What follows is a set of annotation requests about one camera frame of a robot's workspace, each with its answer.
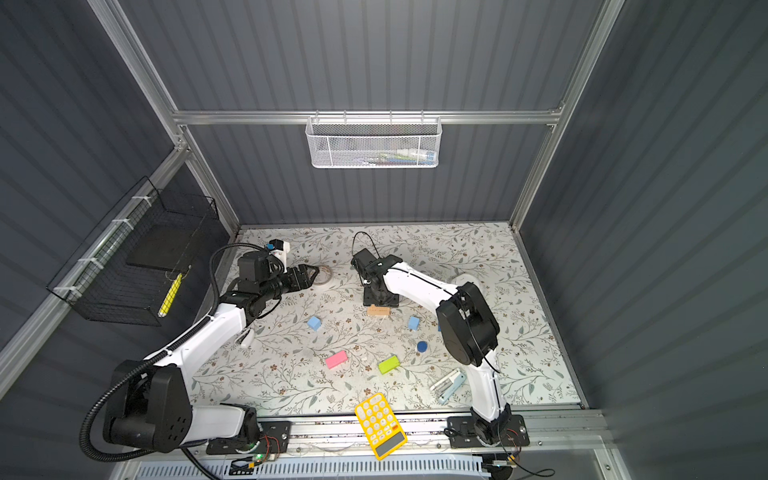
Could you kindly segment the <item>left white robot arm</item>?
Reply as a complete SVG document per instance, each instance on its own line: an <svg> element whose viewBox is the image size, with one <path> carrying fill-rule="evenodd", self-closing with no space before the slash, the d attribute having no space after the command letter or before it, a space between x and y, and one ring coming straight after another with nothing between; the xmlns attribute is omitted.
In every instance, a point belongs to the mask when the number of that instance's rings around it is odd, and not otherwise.
<svg viewBox="0 0 768 480"><path fill-rule="evenodd" d="M192 405L194 377L225 343L269 315L286 294L312 287L320 269L287 266L287 247L277 240L245 249L237 277L207 314L165 347L114 370L110 388L81 427L84 452L100 461L123 461L210 440L259 443L262 433L254 408Z"/></svg>

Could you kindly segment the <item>wooden block with holes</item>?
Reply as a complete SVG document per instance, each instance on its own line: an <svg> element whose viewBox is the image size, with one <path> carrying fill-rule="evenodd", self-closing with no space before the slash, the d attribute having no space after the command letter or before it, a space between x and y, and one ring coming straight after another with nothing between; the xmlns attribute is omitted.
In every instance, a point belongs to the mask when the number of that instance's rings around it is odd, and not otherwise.
<svg viewBox="0 0 768 480"><path fill-rule="evenodd" d="M366 313L370 317L388 317L391 315L391 308L371 305L367 308Z"/></svg>

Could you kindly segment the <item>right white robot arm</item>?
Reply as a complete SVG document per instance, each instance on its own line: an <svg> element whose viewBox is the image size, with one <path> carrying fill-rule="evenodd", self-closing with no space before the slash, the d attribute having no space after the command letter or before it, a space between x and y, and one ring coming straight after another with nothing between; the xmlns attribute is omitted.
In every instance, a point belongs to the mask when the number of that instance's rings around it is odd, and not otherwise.
<svg viewBox="0 0 768 480"><path fill-rule="evenodd" d="M363 285L366 306L397 306L405 297L435 313L446 350L465 366L476 436L485 445L499 444L511 407L500 382L500 326L479 287L442 282L395 255L376 257L367 249L355 253L351 265Z"/></svg>

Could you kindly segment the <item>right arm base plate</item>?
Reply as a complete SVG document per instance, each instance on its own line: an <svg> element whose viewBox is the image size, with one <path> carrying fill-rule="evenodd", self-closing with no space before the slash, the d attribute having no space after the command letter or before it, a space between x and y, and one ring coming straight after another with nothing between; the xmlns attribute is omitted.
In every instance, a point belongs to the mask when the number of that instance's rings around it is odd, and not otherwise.
<svg viewBox="0 0 768 480"><path fill-rule="evenodd" d="M486 422L475 416L451 416L443 434L452 448L527 447L530 438L521 415L510 415L494 422Z"/></svg>

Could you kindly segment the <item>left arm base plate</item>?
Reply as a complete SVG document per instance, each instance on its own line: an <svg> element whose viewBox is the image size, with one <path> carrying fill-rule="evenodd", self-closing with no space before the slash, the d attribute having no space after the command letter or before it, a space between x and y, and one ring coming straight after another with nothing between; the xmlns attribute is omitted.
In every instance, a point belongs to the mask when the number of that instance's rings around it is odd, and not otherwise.
<svg viewBox="0 0 768 480"><path fill-rule="evenodd" d="M292 423L289 421L261 422L255 440L239 438L213 439L206 446L208 455L278 455L287 452Z"/></svg>

